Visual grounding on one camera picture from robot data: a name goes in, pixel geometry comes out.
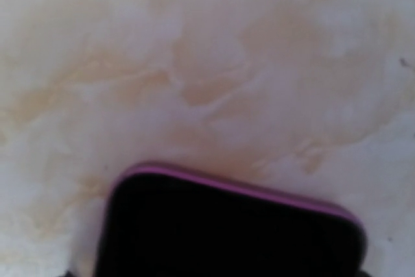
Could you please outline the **phone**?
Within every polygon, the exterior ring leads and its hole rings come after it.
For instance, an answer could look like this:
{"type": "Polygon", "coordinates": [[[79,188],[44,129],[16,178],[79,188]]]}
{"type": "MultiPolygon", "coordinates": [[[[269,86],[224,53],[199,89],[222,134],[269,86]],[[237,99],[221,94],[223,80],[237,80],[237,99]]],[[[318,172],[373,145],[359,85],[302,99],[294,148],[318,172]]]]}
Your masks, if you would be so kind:
{"type": "Polygon", "coordinates": [[[336,204],[161,163],[106,203],[94,276],[362,276],[367,235],[336,204]]]}

